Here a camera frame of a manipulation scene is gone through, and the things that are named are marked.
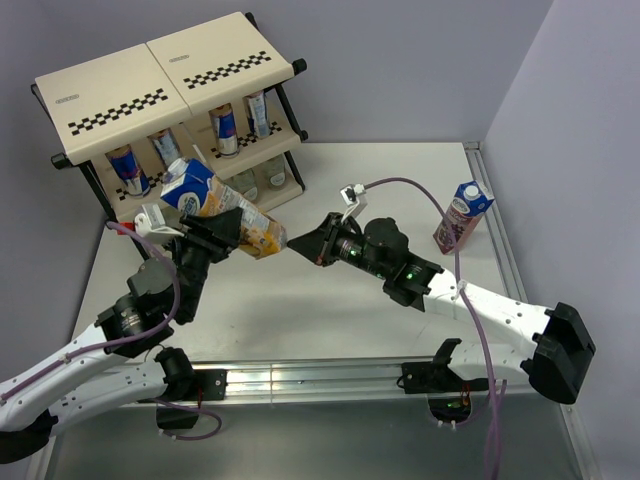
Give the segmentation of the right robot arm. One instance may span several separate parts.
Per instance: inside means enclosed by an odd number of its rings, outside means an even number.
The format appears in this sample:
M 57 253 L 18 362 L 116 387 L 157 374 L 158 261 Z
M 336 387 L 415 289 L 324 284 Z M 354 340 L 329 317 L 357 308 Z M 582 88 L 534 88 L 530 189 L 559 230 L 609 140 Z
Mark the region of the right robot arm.
M 459 286 L 451 271 L 411 253 L 408 237 L 391 218 L 374 219 L 358 230 L 331 213 L 287 246 L 318 266 L 344 261 L 382 279 L 384 293 L 404 307 L 433 307 L 457 320 L 478 320 L 514 347 L 538 393 L 561 404 L 576 402 L 596 353 L 576 308 L 558 303 L 549 309 L 472 284 Z

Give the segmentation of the red grape juice carton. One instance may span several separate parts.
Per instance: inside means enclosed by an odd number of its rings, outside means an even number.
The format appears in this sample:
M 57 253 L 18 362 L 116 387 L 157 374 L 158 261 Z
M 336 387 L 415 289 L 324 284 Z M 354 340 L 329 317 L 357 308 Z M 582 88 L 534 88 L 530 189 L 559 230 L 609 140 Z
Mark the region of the red grape juice carton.
M 494 195 L 482 182 L 473 180 L 460 184 L 445 212 L 446 220 L 440 222 L 433 234 L 440 251 L 450 254 L 454 245 L 461 249 L 494 200 Z

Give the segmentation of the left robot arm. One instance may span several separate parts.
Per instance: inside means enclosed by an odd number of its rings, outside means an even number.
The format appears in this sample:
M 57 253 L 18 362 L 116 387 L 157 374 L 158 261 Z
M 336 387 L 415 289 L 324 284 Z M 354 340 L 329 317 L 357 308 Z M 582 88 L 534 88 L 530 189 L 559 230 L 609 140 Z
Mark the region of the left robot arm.
M 165 348 L 150 362 L 129 366 L 173 330 L 194 320 L 209 268 L 239 246 L 242 210 L 214 217 L 185 215 L 169 232 L 165 256 L 124 225 L 109 228 L 152 252 L 132 275 L 129 291 L 69 344 L 1 384 L 1 461 L 25 459 L 65 428 L 120 405 L 168 404 L 191 394 L 195 375 L 183 350 Z

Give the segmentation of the energy drink can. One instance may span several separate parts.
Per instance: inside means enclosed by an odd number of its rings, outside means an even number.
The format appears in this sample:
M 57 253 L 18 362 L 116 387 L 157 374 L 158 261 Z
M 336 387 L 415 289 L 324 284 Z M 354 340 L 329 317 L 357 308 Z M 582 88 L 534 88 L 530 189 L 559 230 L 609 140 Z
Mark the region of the energy drink can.
M 230 103 L 208 111 L 216 140 L 216 149 L 222 157 L 234 157 L 239 153 L 235 117 Z
M 181 148 L 170 128 L 165 128 L 148 136 L 152 147 L 168 169 L 176 160 L 182 157 Z
M 123 184 L 126 193 L 133 197 L 143 197 L 149 193 L 148 178 L 129 144 L 107 152 L 106 158 Z
M 250 131 L 258 138 L 267 138 L 271 134 L 266 97 L 259 90 L 243 98 Z

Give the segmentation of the glass bottle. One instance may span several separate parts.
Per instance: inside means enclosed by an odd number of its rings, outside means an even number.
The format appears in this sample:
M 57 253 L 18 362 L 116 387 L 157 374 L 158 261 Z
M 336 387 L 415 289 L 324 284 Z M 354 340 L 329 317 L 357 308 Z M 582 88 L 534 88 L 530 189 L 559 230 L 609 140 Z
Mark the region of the glass bottle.
M 286 183 L 285 156 L 280 154 L 265 161 L 263 175 L 269 189 L 282 189 Z
M 249 201 L 256 201 L 259 196 L 259 189 L 256 183 L 255 173 L 252 169 L 247 169 L 236 174 L 232 178 L 232 183 L 236 191 L 242 194 Z

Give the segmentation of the pineapple juice carton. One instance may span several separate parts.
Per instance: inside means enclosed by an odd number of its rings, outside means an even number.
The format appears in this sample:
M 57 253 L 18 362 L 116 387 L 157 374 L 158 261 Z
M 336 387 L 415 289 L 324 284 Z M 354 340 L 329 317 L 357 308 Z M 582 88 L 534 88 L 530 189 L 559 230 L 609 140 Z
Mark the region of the pineapple juice carton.
M 239 248 L 255 259 L 280 253 L 286 248 L 284 226 L 232 187 L 197 159 L 179 158 L 168 168 L 161 199 L 182 214 L 213 217 L 242 209 Z

